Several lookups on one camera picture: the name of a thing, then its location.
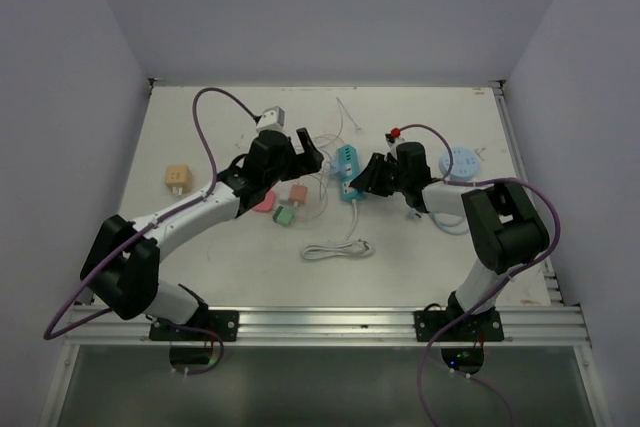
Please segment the light blue round socket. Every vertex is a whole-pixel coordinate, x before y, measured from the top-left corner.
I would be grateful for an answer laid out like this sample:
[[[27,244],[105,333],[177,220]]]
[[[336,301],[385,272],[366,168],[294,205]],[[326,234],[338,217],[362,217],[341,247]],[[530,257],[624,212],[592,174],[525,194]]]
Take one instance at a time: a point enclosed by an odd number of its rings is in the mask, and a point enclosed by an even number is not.
[[[439,170],[446,181],[470,182],[480,172],[480,158],[472,150],[465,147],[452,148],[453,159],[444,152],[439,159]]]

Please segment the white cube charger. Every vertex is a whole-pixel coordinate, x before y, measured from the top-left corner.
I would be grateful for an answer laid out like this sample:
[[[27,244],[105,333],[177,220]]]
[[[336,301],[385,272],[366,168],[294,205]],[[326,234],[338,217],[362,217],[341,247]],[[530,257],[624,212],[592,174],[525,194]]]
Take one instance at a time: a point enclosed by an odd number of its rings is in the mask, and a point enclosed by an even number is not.
[[[290,205],[291,201],[289,200],[290,197],[290,187],[289,186],[284,186],[282,188],[280,188],[277,192],[278,194],[278,202],[282,205]]]

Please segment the green cube charger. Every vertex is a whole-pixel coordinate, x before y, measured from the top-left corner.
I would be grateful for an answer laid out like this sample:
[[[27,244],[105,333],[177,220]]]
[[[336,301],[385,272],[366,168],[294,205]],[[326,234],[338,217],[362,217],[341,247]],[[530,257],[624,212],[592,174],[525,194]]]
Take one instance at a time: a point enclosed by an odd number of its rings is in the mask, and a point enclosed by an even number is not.
[[[285,206],[279,206],[273,213],[272,220],[274,223],[283,226],[290,227],[296,217],[295,210]]]

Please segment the pink square plug adapter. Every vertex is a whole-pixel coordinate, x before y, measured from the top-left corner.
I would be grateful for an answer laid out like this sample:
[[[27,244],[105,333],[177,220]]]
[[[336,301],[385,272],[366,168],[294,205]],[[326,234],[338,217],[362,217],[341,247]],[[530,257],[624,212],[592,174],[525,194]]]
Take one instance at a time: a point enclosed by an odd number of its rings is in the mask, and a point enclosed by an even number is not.
[[[273,191],[269,190],[264,199],[253,207],[253,210],[258,213],[270,213],[273,212],[278,207],[278,195]]]

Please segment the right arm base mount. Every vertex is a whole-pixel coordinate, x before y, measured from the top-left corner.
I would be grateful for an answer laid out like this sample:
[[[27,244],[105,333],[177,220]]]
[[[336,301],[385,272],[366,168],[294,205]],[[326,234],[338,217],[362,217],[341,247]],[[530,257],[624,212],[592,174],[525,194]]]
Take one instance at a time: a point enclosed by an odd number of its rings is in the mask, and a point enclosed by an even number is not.
[[[429,342],[434,336],[454,320],[447,310],[416,310],[413,312],[415,336],[418,342]],[[499,312],[489,309],[480,314],[472,314],[443,331],[436,342],[502,342],[505,340]]]

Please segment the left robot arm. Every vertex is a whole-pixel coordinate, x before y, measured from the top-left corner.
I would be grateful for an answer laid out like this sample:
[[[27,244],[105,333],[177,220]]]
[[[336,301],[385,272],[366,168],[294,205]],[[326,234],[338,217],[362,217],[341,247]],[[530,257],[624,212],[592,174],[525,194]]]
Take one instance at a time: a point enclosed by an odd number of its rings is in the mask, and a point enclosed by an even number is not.
[[[322,154],[306,129],[296,134],[300,151],[287,135],[265,130],[239,164],[207,187],[133,221],[119,215],[104,221],[81,270],[82,286],[123,320],[147,315],[172,322],[185,339],[201,337],[208,326],[204,301],[186,287],[161,281],[160,265],[192,238],[254,208],[277,183],[318,172]]]

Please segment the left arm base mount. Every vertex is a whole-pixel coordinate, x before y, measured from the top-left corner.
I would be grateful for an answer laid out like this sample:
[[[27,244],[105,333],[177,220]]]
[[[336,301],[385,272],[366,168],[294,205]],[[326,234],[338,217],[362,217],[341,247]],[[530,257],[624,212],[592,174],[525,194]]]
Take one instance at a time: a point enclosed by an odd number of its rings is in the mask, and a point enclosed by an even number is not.
[[[236,310],[203,310],[197,312],[185,325],[174,325],[166,319],[156,320],[150,327],[152,341],[197,342],[212,340],[210,332],[223,342],[235,342],[240,326]]]

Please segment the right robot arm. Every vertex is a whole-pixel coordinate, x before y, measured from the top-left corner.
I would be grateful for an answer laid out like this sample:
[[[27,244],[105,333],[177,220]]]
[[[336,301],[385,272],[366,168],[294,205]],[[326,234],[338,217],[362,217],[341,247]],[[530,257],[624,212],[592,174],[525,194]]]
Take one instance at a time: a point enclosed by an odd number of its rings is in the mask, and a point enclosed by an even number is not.
[[[476,260],[453,292],[457,308],[445,316],[447,331],[457,339],[476,333],[479,314],[495,306],[509,275],[550,246],[549,232],[521,183],[507,179],[471,186],[435,178],[418,142],[402,142],[386,155],[374,153],[350,186],[379,197],[400,193],[420,213],[466,220]]]

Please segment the beige cube socket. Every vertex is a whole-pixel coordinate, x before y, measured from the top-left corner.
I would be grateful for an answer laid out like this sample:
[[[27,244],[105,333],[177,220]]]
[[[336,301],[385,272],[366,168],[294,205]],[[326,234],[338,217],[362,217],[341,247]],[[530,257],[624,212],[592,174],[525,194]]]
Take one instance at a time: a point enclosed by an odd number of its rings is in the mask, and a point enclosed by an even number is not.
[[[189,193],[193,187],[193,174],[190,167],[187,164],[168,165],[164,183],[171,194],[176,197]]]

